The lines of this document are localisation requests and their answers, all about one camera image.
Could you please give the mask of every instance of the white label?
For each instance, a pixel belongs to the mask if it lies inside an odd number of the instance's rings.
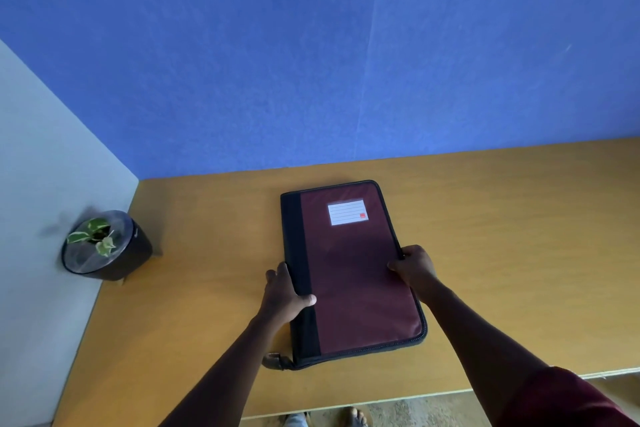
[[[348,201],[347,203],[329,204],[328,208],[332,227],[369,219],[367,209],[364,207],[364,201],[362,199],[358,201]]]

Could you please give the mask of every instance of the plant pot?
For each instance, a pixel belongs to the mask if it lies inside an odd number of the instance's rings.
[[[104,218],[109,222],[116,248],[111,250],[108,256],[103,257],[92,243],[65,242],[62,247],[62,264],[71,273],[103,280],[120,280],[151,257],[153,253],[151,242],[138,223],[128,214],[114,210],[100,213],[92,218]],[[73,231],[86,231],[89,221],[82,222]]]

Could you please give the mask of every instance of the hand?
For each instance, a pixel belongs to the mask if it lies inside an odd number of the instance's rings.
[[[292,321],[302,309],[316,303],[316,296],[299,296],[293,290],[289,269],[280,262],[278,271],[267,270],[267,285],[264,287],[258,317],[277,328]]]
[[[404,260],[391,261],[387,267],[396,272],[424,302],[422,295],[426,292],[425,288],[438,282],[431,257],[420,245],[405,246],[402,253],[404,253]]]

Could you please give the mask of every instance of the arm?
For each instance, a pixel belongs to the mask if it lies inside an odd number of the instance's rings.
[[[526,379],[546,363],[481,318],[435,274],[429,255],[418,245],[403,248],[406,258],[388,267],[425,303],[453,346],[492,425]]]
[[[262,357],[273,336],[316,296],[297,296],[287,265],[267,271],[258,314],[240,337],[160,424],[161,427],[237,427]]]

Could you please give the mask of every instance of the wooden desk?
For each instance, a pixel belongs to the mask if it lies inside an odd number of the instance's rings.
[[[258,309],[283,256],[280,193],[364,178],[401,244],[540,357],[640,366],[640,139],[148,180],[131,213],[164,255],[102,286],[55,427],[157,425]],[[261,369],[244,415],[468,388],[427,320],[414,348]]]

